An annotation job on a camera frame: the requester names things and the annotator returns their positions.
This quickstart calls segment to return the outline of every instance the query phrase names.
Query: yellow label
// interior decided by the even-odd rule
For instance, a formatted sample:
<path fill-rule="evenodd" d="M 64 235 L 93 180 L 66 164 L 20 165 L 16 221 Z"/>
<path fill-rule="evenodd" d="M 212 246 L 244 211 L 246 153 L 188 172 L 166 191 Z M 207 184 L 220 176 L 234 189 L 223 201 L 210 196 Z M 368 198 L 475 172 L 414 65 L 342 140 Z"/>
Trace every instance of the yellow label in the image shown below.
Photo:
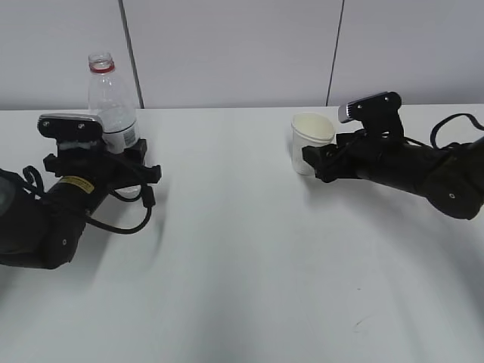
<path fill-rule="evenodd" d="M 94 190 L 94 185 L 79 176 L 64 176 L 59 183 L 75 185 L 76 187 L 83 189 L 87 194 L 92 193 Z"/>

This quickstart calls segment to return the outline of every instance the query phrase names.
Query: cup rim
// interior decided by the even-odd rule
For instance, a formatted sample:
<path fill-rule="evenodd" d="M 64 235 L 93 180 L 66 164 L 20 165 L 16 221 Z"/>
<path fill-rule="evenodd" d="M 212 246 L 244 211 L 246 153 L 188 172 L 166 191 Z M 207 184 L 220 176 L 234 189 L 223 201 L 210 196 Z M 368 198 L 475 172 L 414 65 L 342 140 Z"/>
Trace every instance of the cup rim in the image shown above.
<path fill-rule="evenodd" d="M 300 130 L 297 129 L 297 127 L 294 125 L 294 121 L 296 119 L 297 116 L 299 115 L 303 115 L 303 114 L 306 114 L 306 115 L 316 115 L 316 116 L 319 116 L 319 117 L 322 117 L 323 119 L 327 120 L 327 123 L 331 126 L 332 128 L 332 131 L 333 131 L 333 134 L 330 138 L 318 138 L 318 137 L 315 137 L 315 136 L 311 136 L 311 135 L 307 135 L 305 134 L 304 132 L 301 132 Z M 334 138 L 334 135 L 336 134 L 336 130 L 334 129 L 334 125 L 333 123 L 330 121 L 330 119 L 328 119 L 325 115 L 323 115 L 322 113 L 317 113 L 317 112 L 300 112 L 300 113 L 296 113 L 294 116 L 293 116 L 293 119 L 291 121 L 291 127 L 293 129 L 293 132 L 296 133 L 298 136 L 300 136 L 301 138 L 304 138 L 306 140 L 310 140 L 310 141 L 314 141 L 314 142 L 328 142 L 328 141 L 332 141 L 333 138 Z"/>

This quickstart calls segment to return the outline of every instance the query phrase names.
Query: robotic arm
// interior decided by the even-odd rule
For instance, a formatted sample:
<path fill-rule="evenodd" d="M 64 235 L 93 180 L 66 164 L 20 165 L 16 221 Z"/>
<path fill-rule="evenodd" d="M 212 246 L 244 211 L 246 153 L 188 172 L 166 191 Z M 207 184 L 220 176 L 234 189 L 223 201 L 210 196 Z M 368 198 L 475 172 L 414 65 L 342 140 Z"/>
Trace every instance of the robotic arm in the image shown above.
<path fill-rule="evenodd" d="M 456 219 L 474 218 L 484 204 L 484 138 L 439 148 L 436 136 L 458 116 L 468 117 L 480 130 L 484 127 L 468 113 L 452 115 L 433 129 L 430 147 L 404 136 L 401 105 L 398 94 L 384 92 L 340 107 L 340 122 L 358 120 L 363 129 L 338 134 L 336 144 L 304 147 L 303 159 L 325 183 L 366 179 L 425 197 Z"/>
<path fill-rule="evenodd" d="M 45 169 L 61 179 L 44 191 L 32 166 L 18 174 L 0 169 L 0 264 L 57 268 L 70 262 L 86 223 L 120 234 L 140 231 L 155 205 L 153 188 L 160 166 L 144 166 L 146 140 L 124 154 L 107 152 L 103 129 L 96 116 L 52 113 L 41 115 L 38 129 L 57 141 L 57 156 L 44 159 Z M 140 194 L 128 199 L 115 190 L 140 185 Z M 91 218 L 108 194 L 125 202 L 142 199 L 147 209 L 137 227 L 122 229 Z"/>

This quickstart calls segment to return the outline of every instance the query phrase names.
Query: black cable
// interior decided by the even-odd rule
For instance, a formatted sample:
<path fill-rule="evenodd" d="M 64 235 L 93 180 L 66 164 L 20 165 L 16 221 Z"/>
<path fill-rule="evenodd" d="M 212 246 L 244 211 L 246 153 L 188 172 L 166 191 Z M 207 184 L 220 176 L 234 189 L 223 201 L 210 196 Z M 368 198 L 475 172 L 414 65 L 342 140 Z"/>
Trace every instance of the black cable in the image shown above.
<path fill-rule="evenodd" d="M 484 131 L 484 126 L 481 125 L 479 123 L 479 121 L 477 121 L 477 118 L 474 116 L 474 115 L 471 115 L 470 113 L 456 113 L 455 115 L 451 115 L 445 119 L 443 119 L 442 121 L 440 121 L 437 125 L 435 125 L 432 129 L 432 132 L 430 133 L 430 144 L 432 145 L 432 147 L 434 149 L 437 149 L 437 150 L 441 150 L 440 147 L 437 146 L 437 143 L 436 143 L 436 138 L 437 138 L 437 134 L 439 133 L 440 129 L 446 124 L 448 123 L 449 121 L 457 118 L 457 117 L 460 117 L 460 116 L 466 116 L 473 124 L 473 126 L 478 129 L 478 130 L 481 130 L 481 131 Z M 458 143 L 451 143 L 449 145 L 447 145 L 446 147 L 443 147 L 442 149 L 446 149 L 446 148 L 452 148 L 452 147 L 455 147 L 457 146 Z"/>
<path fill-rule="evenodd" d="M 41 191 L 44 191 L 44 181 L 42 180 L 40 172 L 36 168 L 31 165 L 26 166 L 25 168 L 23 168 L 22 173 L 25 180 L 27 180 L 32 185 L 36 183 L 36 187 Z"/>
<path fill-rule="evenodd" d="M 135 168 L 130 166 L 128 163 L 125 163 L 124 161 L 119 160 L 116 157 L 110 157 L 110 159 L 115 160 L 116 162 L 122 164 L 124 167 L 126 167 L 127 169 L 129 169 L 130 171 L 133 172 L 133 174 L 136 176 L 136 178 L 138 178 L 138 180 L 140 181 L 140 185 L 141 185 L 140 197 L 144 198 L 143 192 L 144 192 L 144 190 L 146 191 L 147 190 L 146 188 L 149 188 L 149 186 L 147 185 L 146 181 L 141 176 L 141 174 Z M 103 229 L 105 231 L 112 232 L 112 233 L 116 233 L 116 234 L 134 234 L 134 233 L 137 233 L 146 226 L 146 224 L 150 221 L 150 218 L 151 218 L 152 206 L 149 205 L 148 203 L 144 203 L 145 206 L 146 206 L 146 215 L 144 216 L 143 221 L 139 225 L 137 225 L 134 228 L 114 227 L 112 225 L 107 225 L 103 222 L 98 221 L 97 219 L 93 219 L 93 218 L 87 216 L 86 214 L 84 214 L 83 211 L 77 210 L 75 208 L 72 208 L 72 207 L 64 204 L 64 203 L 61 203 L 60 201 L 56 200 L 55 198 L 52 198 L 49 194 L 45 193 L 45 191 L 43 191 L 42 189 L 34 187 L 29 182 L 24 181 L 18 174 L 14 173 L 14 172 L 7 172 L 3 169 L 0 169 L 0 176 L 2 178 L 7 179 L 8 181 L 14 183 L 17 186 L 19 186 L 23 189 L 26 189 L 26 190 L 30 191 L 31 193 L 34 193 L 35 195 L 41 197 L 42 199 L 47 200 L 48 202 L 53 203 L 56 206 L 59 206 L 64 211 L 66 211 L 66 212 L 72 214 L 73 216 L 83 220 L 84 222 L 86 222 L 90 225 L 93 225 L 95 227 L 98 227 L 100 229 Z"/>
<path fill-rule="evenodd" d="M 420 141 L 414 140 L 413 138 L 407 138 L 407 137 L 404 137 L 404 139 L 405 139 L 407 142 L 411 142 L 412 144 L 416 144 L 416 145 L 421 146 L 421 147 L 430 147 L 429 145 L 426 145 L 426 144 L 424 144 L 423 142 L 420 142 Z"/>
<path fill-rule="evenodd" d="M 110 194 L 113 197 L 115 197 L 117 200 L 121 200 L 122 202 L 125 202 L 125 203 L 132 203 L 141 199 L 141 191 L 139 191 L 138 195 L 134 198 L 124 197 L 123 195 L 119 194 L 117 191 L 111 191 Z"/>

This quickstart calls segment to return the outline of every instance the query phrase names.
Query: cable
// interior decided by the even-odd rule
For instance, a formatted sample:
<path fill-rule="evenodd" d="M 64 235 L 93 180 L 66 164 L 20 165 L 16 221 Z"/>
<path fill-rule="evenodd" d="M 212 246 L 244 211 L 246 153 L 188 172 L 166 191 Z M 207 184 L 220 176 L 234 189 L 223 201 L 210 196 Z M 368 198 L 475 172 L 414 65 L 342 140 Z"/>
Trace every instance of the cable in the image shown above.
<path fill-rule="evenodd" d="M 424 144 L 423 142 L 420 142 L 420 141 L 417 141 L 417 140 L 414 140 L 413 138 L 407 138 L 407 137 L 404 137 L 405 141 L 407 142 L 411 142 L 412 144 L 416 144 L 418 146 L 421 146 L 421 147 L 430 147 L 429 145 L 426 145 Z"/>
<path fill-rule="evenodd" d="M 477 121 L 477 118 L 474 115 L 471 115 L 470 113 L 456 113 L 455 115 L 451 115 L 451 116 L 443 119 L 442 121 L 440 121 L 437 125 L 435 125 L 433 127 L 432 132 L 430 133 L 430 144 L 432 145 L 432 147 L 434 149 L 441 150 L 441 148 L 438 147 L 437 146 L 437 143 L 436 143 L 437 134 L 439 133 L 440 129 L 446 123 L 448 123 L 449 121 L 451 121 L 453 119 L 456 119 L 457 117 L 460 117 L 460 116 L 466 116 L 472 122 L 473 126 L 476 129 L 481 130 L 481 131 L 484 131 L 484 126 L 481 125 L 479 123 L 479 121 Z M 442 149 L 453 148 L 453 147 L 455 147 L 457 145 L 460 145 L 460 144 L 458 144 L 457 142 L 452 142 L 449 145 L 443 147 Z"/>
<path fill-rule="evenodd" d="M 119 194 L 117 191 L 111 191 L 110 194 L 113 197 L 115 197 L 117 200 L 121 200 L 122 202 L 125 202 L 125 203 L 132 203 L 141 199 L 141 191 L 139 191 L 138 195 L 134 198 L 124 197 L 123 195 Z"/>
<path fill-rule="evenodd" d="M 136 176 L 136 178 L 140 181 L 140 185 L 141 185 L 141 191 L 140 191 L 139 196 L 141 198 L 145 199 L 145 197 L 148 195 L 147 191 L 150 189 L 150 187 L 148 186 L 148 184 L 144 180 L 144 178 L 141 176 L 141 174 L 135 168 L 130 166 L 128 163 L 126 163 L 122 160 L 119 160 L 116 157 L 110 157 L 110 155 L 108 155 L 108 157 L 112 160 L 115 160 L 119 164 L 122 164 L 124 167 L 129 169 Z M 32 169 L 35 169 L 33 166 L 29 166 L 27 168 L 31 168 L 31 169 L 28 169 L 29 172 L 31 172 Z M 35 195 L 41 197 L 42 199 L 47 200 L 48 202 L 53 203 L 56 206 L 59 206 L 64 211 L 66 211 L 66 212 L 72 214 L 73 216 L 83 220 L 84 222 L 86 222 L 90 225 L 93 225 L 95 227 L 98 227 L 100 229 L 103 229 L 105 231 L 112 232 L 112 233 L 116 233 L 116 234 L 134 234 L 134 233 L 137 233 L 146 226 L 146 224 L 150 221 L 150 218 L 151 218 L 152 209 L 153 209 L 153 206 L 151 205 L 152 201 L 144 200 L 143 204 L 146 207 L 146 214 L 144 216 L 143 221 L 139 225 L 137 225 L 134 228 L 114 227 L 112 225 L 107 225 L 103 222 L 98 221 L 97 219 L 93 219 L 93 218 L 87 216 L 86 214 L 84 214 L 83 211 L 79 211 L 79 210 L 72 208 L 72 207 L 70 207 L 70 206 L 68 206 L 64 203 L 61 203 L 60 201 L 56 200 L 55 198 L 52 198 L 49 194 L 45 193 L 42 189 L 34 187 L 29 182 L 24 181 L 18 174 L 14 173 L 14 172 L 7 172 L 3 169 L 0 169 L 0 176 L 2 178 L 7 179 L 8 181 L 14 183 L 17 186 L 19 186 L 23 189 L 26 189 L 26 190 L 30 191 L 31 193 L 34 193 Z"/>

